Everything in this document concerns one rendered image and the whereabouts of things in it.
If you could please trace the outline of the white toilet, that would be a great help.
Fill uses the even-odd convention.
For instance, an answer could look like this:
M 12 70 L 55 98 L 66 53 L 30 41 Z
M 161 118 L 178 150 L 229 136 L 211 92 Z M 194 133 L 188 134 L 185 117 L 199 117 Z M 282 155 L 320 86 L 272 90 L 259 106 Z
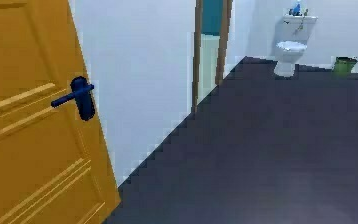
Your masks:
M 292 77 L 296 62 L 307 50 L 311 32 L 317 16 L 283 15 L 275 30 L 276 40 L 273 53 L 277 61 L 274 73 L 277 76 Z

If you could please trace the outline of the yellow wooden room door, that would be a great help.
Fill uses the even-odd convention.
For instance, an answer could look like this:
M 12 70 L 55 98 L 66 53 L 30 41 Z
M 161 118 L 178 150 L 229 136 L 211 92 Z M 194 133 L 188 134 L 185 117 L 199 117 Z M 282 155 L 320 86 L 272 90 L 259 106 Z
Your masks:
M 69 0 L 0 0 L 0 224 L 102 224 L 120 202 Z

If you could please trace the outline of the blue spray bottle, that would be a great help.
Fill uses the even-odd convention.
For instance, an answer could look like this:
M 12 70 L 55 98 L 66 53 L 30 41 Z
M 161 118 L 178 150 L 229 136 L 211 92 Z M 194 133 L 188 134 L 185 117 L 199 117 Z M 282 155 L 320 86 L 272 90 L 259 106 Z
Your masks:
M 308 10 L 302 11 L 301 7 L 302 0 L 296 0 L 295 5 L 289 10 L 289 14 L 292 16 L 306 16 L 308 14 Z

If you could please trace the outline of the green waste bin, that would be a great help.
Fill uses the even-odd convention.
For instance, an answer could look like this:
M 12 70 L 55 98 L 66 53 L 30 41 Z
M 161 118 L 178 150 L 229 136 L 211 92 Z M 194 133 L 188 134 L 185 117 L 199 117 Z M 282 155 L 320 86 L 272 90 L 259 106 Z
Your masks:
M 351 57 L 337 57 L 333 66 L 333 73 L 338 76 L 346 76 L 351 73 L 358 60 Z

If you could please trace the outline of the brown wooden door frame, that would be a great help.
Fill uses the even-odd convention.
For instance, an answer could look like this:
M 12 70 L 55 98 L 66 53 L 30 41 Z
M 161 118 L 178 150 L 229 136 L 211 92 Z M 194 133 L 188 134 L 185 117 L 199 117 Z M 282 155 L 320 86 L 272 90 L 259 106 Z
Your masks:
M 202 28 L 202 15 L 203 15 L 203 2 L 204 0 L 196 0 L 195 5 L 195 31 L 194 31 L 194 50 L 193 50 L 193 75 L 192 75 L 192 102 L 191 112 L 197 111 L 198 96 L 199 96 L 199 77 L 200 77 L 200 54 L 201 54 L 201 28 Z M 230 26 L 230 18 L 232 11 L 233 0 L 222 0 L 223 9 L 221 16 L 221 39 L 219 40 L 219 49 L 217 57 L 215 84 L 219 86 L 223 82 L 223 74 L 225 67 L 225 57 L 227 51 L 227 42 Z

